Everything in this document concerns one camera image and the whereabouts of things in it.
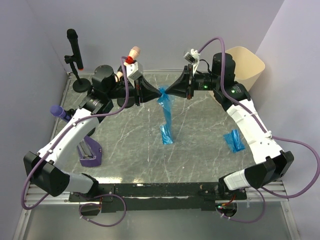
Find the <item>blue plastic trash bag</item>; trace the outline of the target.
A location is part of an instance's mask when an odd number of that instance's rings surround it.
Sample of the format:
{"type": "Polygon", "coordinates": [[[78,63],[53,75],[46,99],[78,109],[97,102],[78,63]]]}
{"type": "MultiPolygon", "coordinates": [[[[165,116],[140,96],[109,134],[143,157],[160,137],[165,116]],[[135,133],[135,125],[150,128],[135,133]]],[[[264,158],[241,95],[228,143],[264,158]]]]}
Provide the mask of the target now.
{"type": "Polygon", "coordinates": [[[174,103],[174,96],[166,93],[168,86],[160,86],[158,90],[161,96],[157,103],[162,107],[165,123],[160,126],[162,143],[164,145],[171,145],[174,143],[172,134],[172,107],[174,103]]]}

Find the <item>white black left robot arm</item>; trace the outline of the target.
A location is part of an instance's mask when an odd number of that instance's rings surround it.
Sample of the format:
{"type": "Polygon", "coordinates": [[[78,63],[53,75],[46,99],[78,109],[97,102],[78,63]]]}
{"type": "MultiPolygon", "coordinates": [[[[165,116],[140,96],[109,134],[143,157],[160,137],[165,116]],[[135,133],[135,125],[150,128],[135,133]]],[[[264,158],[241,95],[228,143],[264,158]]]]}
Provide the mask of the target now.
{"type": "Polygon", "coordinates": [[[113,115],[114,99],[128,102],[133,98],[134,104],[138,105],[161,96],[161,92],[145,80],[139,62],[125,65],[124,69],[122,80],[116,82],[112,67],[102,65],[96,68],[87,95],[68,117],[64,128],[37,153],[29,151],[24,156],[27,182],[53,197],[64,191],[80,193],[87,201],[98,197],[98,180],[85,173],[62,169],[70,154],[105,117],[113,115]]]}

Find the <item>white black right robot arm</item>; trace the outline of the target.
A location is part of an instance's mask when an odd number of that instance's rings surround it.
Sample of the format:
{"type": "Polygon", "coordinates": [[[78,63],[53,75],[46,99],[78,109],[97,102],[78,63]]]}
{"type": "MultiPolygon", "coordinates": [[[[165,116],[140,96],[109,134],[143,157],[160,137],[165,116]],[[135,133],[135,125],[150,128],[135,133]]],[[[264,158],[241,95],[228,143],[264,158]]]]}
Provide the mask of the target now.
{"type": "Polygon", "coordinates": [[[219,179],[218,193],[223,199],[230,199],[237,189],[252,187],[259,189],[277,181],[289,169],[294,160],[290,151],[283,149],[272,139],[271,132],[264,132],[257,123],[259,116],[245,86],[235,80],[236,63],[230,54],[225,55],[224,87],[221,88],[222,54],[216,53],[209,73],[197,73],[199,53],[192,49],[184,55],[189,62],[180,77],[165,91],[191,99],[195,91],[212,91],[215,100],[234,120],[246,140],[255,165],[227,174],[219,179]]]}

